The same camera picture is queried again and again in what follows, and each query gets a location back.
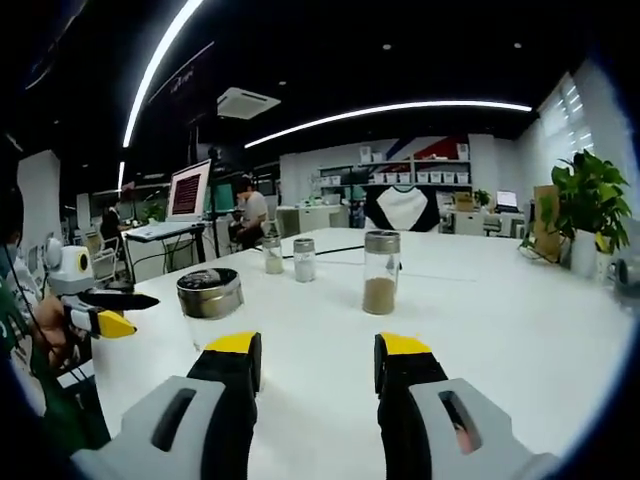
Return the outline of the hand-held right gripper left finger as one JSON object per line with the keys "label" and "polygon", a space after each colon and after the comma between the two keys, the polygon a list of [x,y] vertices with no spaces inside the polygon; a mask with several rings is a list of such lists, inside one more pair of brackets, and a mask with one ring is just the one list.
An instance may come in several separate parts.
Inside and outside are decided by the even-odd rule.
{"label": "hand-held right gripper left finger", "polygon": [[99,450],[72,457],[84,479],[244,479],[257,422],[262,338],[256,331],[209,343],[189,373],[134,404]]}

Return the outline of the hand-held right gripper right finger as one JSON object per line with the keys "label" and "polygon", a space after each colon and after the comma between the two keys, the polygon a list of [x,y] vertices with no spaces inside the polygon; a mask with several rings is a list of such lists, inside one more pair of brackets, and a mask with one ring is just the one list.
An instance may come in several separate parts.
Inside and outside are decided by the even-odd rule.
{"label": "hand-held right gripper right finger", "polygon": [[464,379],[450,379],[431,349],[390,332],[374,339],[378,425],[389,479],[552,479],[551,453],[535,454],[510,416]]}

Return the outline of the person's left hand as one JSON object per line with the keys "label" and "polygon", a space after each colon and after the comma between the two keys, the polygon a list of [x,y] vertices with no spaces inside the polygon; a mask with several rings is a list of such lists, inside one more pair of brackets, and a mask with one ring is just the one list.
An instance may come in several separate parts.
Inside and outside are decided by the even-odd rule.
{"label": "person's left hand", "polygon": [[36,345],[53,369],[69,368],[79,360],[78,344],[85,334],[66,319],[64,307],[55,296],[45,297],[34,310],[32,333]]}

